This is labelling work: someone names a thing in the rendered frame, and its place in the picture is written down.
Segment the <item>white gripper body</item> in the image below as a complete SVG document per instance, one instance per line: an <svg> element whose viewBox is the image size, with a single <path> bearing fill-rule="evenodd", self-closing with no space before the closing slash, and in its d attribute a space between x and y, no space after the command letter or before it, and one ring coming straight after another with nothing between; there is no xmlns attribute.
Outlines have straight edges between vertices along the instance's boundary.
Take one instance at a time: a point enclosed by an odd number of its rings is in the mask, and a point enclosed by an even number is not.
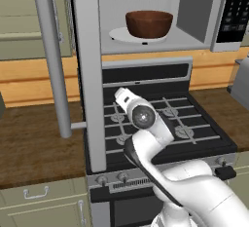
<svg viewBox="0 0 249 227"><path fill-rule="evenodd" d="M115 97L119 97L120 95L122 95L123 93L126 93L128 91L128 89L126 88L119 88L116 92L115 92Z"/></svg>

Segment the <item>grey microwave door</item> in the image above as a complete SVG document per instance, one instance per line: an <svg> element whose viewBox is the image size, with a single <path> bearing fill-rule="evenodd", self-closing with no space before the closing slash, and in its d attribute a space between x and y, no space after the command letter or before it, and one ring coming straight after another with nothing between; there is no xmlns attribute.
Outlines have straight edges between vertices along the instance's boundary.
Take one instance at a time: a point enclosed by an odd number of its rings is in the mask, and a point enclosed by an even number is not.
<svg viewBox="0 0 249 227"><path fill-rule="evenodd" d="M98 0L74 0L90 167L106 170Z"/></svg>

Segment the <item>white microwave turntable plate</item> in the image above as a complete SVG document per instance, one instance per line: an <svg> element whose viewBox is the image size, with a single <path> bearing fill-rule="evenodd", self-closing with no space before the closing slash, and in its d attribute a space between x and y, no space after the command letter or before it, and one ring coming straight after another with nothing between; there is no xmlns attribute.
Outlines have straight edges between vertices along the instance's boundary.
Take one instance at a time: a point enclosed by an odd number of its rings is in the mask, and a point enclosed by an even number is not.
<svg viewBox="0 0 249 227"><path fill-rule="evenodd" d="M112 40L116 40L124 43L132 43L132 44L141 44L141 45L149 45L149 44L157 44L166 40L167 36L163 36L160 38L139 38L131 35L127 29L127 27L120 27L113 29L109 32L109 36Z"/></svg>

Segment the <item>brown bowl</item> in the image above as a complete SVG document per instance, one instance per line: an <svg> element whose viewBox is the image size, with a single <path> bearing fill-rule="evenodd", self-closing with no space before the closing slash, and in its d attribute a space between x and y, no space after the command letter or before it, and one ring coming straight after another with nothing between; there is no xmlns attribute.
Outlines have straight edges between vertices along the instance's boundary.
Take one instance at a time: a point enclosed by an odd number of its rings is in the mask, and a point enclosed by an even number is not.
<svg viewBox="0 0 249 227"><path fill-rule="evenodd" d="M131 11L125 14L128 32L138 38L164 37L173 22L173 15L163 11Z"/></svg>

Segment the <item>grey microwave oven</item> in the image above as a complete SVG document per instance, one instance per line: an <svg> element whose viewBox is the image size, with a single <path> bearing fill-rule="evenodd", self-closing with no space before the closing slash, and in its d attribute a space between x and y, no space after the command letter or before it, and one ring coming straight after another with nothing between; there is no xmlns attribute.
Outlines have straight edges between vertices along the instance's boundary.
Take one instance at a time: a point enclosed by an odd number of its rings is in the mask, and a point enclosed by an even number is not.
<svg viewBox="0 0 249 227"><path fill-rule="evenodd" d="M209 49L239 49L249 19L249 0L98 0L103 55ZM141 45L112 40L109 32L125 27L131 11L163 11L173 15L166 40Z"/></svg>

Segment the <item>black oven door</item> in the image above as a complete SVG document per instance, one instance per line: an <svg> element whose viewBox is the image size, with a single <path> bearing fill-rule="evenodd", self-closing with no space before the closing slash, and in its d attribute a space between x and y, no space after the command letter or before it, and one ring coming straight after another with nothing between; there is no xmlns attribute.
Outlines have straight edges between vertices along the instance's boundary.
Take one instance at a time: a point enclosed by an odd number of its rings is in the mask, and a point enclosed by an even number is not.
<svg viewBox="0 0 249 227"><path fill-rule="evenodd" d="M108 187L89 190L93 227L143 227L162 210L151 187L111 193Z"/></svg>

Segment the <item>beige base cupboard door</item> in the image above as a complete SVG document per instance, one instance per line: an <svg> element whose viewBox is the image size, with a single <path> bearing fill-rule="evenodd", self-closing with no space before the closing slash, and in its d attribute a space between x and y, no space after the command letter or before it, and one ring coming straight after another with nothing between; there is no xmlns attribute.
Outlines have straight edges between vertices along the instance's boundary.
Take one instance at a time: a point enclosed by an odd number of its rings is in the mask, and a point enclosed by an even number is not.
<svg viewBox="0 0 249 227"><path fill-rule="evenodd" d="M79 201L0 209L0 227L82 227ZM86 227L91 227L85 203L84 215Z"/></svg>

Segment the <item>black and steel stove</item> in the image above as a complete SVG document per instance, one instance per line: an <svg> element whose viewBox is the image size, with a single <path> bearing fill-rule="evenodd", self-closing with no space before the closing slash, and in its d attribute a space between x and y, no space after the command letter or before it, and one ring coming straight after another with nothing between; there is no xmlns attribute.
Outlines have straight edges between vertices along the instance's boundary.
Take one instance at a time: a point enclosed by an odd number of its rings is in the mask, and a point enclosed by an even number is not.
<svg viewBox="0 0 249 227"><path fill-rule="evenodd" d="M216 176L215 169L221 167L216 163L219 157L224 157L227 166L232 167L236 144L189 93L192 65L191 57L102 62L106 170L91 170L86 127L84 144L89 190L102 188L96 182L99 175L108 178L104 187L108 187L111 193L147 187L153 190L148 176L125 156L125 141L138 129L116 102L115 92L119 88L129 89L146 99L156 111L166 116L175 129L174 140L152 159L152 164L159 171L202 160ZM117 179L123 171L128 174L126 183Z"/></svg>

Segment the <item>beige drawer front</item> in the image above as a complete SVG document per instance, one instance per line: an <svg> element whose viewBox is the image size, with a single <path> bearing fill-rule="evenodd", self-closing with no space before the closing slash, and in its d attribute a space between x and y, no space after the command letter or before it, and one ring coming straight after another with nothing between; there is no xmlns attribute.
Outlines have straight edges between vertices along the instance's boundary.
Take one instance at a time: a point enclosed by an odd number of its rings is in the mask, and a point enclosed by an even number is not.
<svg viewBox="0 0 249 227"><path fill-rule="evenodd" d="M25 200L23 190L29 189L42 191L45 186L50 187L47 197L38 200ZM0 208L11 207L21 204L36 203L45 200L59 199L74 195L86 194L87 185L84 177L70 178L53 182L40 183L35 185L25 185L22 187L0 190Z"/></svg>

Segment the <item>grey toaster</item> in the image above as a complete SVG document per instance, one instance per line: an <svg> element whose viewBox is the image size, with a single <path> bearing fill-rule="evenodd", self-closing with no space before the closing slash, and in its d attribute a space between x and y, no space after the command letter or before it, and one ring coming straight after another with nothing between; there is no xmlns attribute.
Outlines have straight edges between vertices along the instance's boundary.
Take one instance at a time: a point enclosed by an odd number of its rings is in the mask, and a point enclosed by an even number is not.
<svg viewBox="0 0 249 227"><path fill-rule="evenodd" d="M227 91L249 111L249 53L235 61Z"/></svg>

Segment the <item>dark grey appliance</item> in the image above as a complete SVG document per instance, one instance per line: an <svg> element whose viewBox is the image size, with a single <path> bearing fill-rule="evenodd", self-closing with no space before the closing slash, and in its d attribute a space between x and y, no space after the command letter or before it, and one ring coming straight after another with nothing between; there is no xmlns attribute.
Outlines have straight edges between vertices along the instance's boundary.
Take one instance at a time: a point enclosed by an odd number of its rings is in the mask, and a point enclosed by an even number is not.
<svg viewBox="0 0 249 227"><path fill-rule="evenodd" d="M0 92L0 119L2 118L3 114L4 114L4 111L5 111L5 103L4 103L4 99L3 99L3 96Z"/></svg>

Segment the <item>beige base cupboard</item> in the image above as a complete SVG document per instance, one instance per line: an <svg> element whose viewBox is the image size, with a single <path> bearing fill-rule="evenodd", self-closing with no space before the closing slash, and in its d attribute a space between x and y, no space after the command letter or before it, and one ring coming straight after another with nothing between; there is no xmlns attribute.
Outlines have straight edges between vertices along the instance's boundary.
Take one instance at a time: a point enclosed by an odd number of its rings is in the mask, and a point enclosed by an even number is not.
<svg viewBox="0 0 249 227"><path fill-rule="evenodd" d="M249 208L249 151L236 154L233 168L236 177L229 180L229 186Z"/></svg>

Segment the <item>beige wall cupboard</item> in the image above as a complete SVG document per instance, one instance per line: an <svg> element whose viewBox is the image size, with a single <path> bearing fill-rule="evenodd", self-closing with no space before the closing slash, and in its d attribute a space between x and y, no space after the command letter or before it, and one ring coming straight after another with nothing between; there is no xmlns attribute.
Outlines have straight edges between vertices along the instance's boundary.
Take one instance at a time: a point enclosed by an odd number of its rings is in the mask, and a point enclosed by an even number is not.
<svg viewBox="0 0 249 227"><path fill-rule="evenodd" d="M71 29L66 0L55 0L63 57L72 55ZM44 58L35 0L0 0L0 60Z"/></svg>

